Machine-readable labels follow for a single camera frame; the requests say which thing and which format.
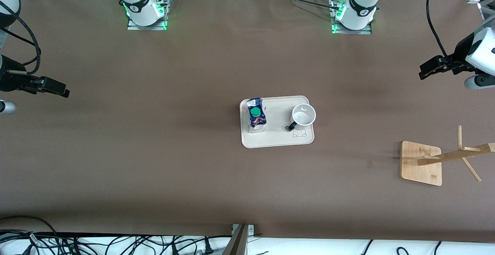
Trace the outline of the cream rabbit print tray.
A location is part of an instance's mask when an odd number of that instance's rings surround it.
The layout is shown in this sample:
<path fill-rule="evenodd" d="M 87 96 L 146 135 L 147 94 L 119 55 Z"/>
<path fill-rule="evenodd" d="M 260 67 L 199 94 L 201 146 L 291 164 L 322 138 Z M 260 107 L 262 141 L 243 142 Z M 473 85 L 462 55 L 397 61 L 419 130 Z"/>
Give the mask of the cream rabbit print tray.
<path fill-rule="evenodd" d="M 314 141 L 313 125 L 286 130 L 294 121 L 292 110 L 299 104 L 309 104 L 303 95 L 262 98 L 262 111 L 267 117 L 267 124 L 254 130 L 250 125 L 248 99 L 240 103 L 241 141 L 244 147 L 260 147 L 310 144 Z"/>

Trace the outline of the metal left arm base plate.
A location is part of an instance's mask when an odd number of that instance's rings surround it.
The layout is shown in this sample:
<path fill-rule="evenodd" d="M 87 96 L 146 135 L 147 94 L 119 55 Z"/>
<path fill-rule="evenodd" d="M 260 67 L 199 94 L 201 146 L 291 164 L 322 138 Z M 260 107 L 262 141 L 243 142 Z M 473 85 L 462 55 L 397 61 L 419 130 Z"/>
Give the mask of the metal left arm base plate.
<path fill-rule="evenodd" d="M 329 9 L 329 13 L 331 16 L 331 26 L 333 34 L 372 34 L 372 27 L 370 22 L 366 25 L 366 27 L 364 27 L 364 29 L 360 30 L 348 29 L 342 24 L 339 19 L 342 17 L 342 14 L 346 10 L 345 0 L 328 0 L 328 3 L 329 6 L 332 7 Z"/>

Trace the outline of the brown table mat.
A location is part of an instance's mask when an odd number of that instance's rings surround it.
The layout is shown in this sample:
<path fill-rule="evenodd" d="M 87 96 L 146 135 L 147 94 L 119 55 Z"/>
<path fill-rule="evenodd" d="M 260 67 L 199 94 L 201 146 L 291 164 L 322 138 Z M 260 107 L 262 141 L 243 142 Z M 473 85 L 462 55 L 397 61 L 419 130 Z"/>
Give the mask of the brown table mat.
<path fill-rule="evenodd" d="M 333 34 L 290 0 L 174 0 L 166 31 L 131 31 L 118 0 L 22 0 L 39 75 L 69 98 L 0 93 L 0 218 L 58 232 L 495 241 L 495 153 L 399 174 L 400 144 L 495 142 L 495 89 L 421 80 L 439 53 L 425 0 L 380 0 L 371 35 Z M 244 99 L 303 95 L 310 144 L 248 149 Z"/>

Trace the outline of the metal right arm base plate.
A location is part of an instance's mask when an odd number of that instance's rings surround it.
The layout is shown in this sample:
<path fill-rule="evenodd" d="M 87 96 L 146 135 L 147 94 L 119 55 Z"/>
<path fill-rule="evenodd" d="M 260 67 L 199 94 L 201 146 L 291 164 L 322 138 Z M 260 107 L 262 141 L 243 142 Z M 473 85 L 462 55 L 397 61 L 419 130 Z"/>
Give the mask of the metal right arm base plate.
<path fill-rule="evenodd" d="M 171 0 L 150 0 L 147 5 L 142 8 L 141 13 L 133 14 L 127 6 L 124 5 L 126 15 L 128 16 L 128 30 L 140 30 L 140 31 L 166 31 L 168 25 L 168 16 L 170 10 Z M 152 24 L 142 26 L 136 24 L 134 19 L 138 19 L 138 22 L 151 22 Z"/>

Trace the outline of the blue milk carton green cap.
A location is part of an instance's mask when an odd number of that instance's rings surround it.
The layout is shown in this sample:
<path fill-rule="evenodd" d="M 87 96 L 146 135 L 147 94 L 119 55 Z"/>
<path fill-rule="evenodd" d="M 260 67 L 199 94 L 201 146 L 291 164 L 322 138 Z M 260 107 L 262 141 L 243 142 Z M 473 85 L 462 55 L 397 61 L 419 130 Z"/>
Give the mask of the blue milk carton green cap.
<path fill-rule="evenodd" d="M 263 110 L 263 100 L 261 98 L 249 99 L 246 107 L 249 114 L 249 132 L 257 133 L 265 130 L 267 118 Z"/>

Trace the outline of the white smiley mug black handle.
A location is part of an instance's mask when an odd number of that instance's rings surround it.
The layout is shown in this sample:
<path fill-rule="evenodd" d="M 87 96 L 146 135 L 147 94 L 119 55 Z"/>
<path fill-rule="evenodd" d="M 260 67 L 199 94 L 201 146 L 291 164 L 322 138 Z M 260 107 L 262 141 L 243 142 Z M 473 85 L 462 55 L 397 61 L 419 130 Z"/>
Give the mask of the white smiley mug black handle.
<path fill-rule="evenodd" d="M 309 104 L 296 105 L 290 113 L 290 124 L 285 126 L 285 130 L 305 130 L 312 126 L 316 120 L 316 111 Z"/>

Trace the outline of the wooden mug stand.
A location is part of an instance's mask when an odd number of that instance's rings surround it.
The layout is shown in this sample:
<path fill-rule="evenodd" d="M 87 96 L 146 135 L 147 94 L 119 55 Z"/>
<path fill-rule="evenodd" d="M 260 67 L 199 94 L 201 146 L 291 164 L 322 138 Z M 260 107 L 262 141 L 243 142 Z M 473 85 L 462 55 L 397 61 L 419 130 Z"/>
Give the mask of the wooden mug stand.
<path fill-rule="evenodd" d="M 463 145 L 463 127 L 457 127 L 457 150 L 442 153 L 436 146 L 416 142 L 401 142 L 400 174 L 401 178 L 431 186 L 442 185 L 442 164 L 462 160 L 469 172 L 481 182 L 467 158 L 483 154 L 495 153 L 495 142 L 478 146 Z"/>

